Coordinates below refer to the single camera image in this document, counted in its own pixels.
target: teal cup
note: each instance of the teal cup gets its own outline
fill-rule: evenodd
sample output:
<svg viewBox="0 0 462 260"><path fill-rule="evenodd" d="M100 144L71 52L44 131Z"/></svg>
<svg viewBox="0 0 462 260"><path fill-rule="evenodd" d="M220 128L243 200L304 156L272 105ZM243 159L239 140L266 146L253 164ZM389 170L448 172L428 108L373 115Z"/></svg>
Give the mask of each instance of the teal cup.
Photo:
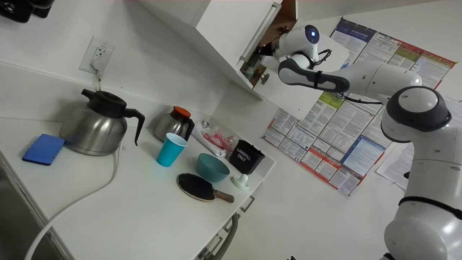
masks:
<svg viewBox="0 0 462 260"><path fill-rule="evenodd" d="M178 156L184 151L187 143L188 141L184 137L175 133L168 133L161 153L158 154L158 163L165 167L171 167Z"/></svg>

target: blue sponge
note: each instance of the blue sponge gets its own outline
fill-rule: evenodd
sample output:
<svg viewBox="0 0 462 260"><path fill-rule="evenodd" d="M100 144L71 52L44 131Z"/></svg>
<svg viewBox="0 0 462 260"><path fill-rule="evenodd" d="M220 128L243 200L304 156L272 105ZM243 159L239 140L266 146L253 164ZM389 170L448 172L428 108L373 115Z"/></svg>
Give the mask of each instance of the blue sponge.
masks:
<svg viewBox="0 0 462 260"><path fill-rule="evenodd" d="M37 141L26 150L24 160L34 161L39 164L52 164L65 140L42 134Z"/></svg>

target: wall outlet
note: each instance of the wall outlet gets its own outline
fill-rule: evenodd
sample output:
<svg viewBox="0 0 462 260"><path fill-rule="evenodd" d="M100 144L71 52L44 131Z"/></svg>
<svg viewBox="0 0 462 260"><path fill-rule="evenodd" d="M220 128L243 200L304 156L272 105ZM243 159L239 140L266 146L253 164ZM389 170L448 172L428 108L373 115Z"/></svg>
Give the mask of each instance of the wall outlet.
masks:
<svg viewBox="0 0 462 260"><path fill-rule="evenodd" d="M80 69L91 73L99 72L100 75L103 75L114 49L114 44L93 36L80 65Z"/></svg>

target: white robot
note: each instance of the white robot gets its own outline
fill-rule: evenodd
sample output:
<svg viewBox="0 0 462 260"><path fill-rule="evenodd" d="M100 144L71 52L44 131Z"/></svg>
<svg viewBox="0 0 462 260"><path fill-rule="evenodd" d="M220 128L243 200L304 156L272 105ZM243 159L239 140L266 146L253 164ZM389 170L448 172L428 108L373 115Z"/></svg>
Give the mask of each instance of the white robot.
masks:
<svg viewBox="0 0 462 260"><path fill-rule="evenodd" d="M298 27L262 47L262 55L279 63L288 85L380 101L386 105L383 133L415 144L406 195L386 228L390 252L383 260L462 260L462 128L451 122L445 99L415 72L387 63L317 70L330 55L318 52L318 42L315 26Z"/></svg>

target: kitchen counter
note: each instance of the kitchen counter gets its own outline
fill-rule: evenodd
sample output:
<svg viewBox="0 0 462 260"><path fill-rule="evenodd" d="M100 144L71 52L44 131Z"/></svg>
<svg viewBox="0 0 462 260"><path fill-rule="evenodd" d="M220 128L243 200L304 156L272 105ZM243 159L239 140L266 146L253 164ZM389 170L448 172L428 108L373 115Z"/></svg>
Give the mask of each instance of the kitchen counter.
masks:
<svg viewBox="0 0 462 260"><path fill-rule="evenodd" d="M84 156L67 147L52 166L22 160L24 151L42 133L58 135L60 124L28 120L0 120L0 150L19 180L50 219L75 199L106 185L114 172L114 156ZM162 143L148 128L139 146L129 128L120 148L114 180L71 208L55 231L75 258L174 258L191 260L239 211L265 180L275 160L265 157L250 174L250 189L237 189L230 177L216 185L233 193L234 203L216 199L201 202L177 186L179 173L195 173L195 160L205 147L191 137L188 147L172 167L162 167L155 157ZM231 176L237 169L226 161Z"/></svg>

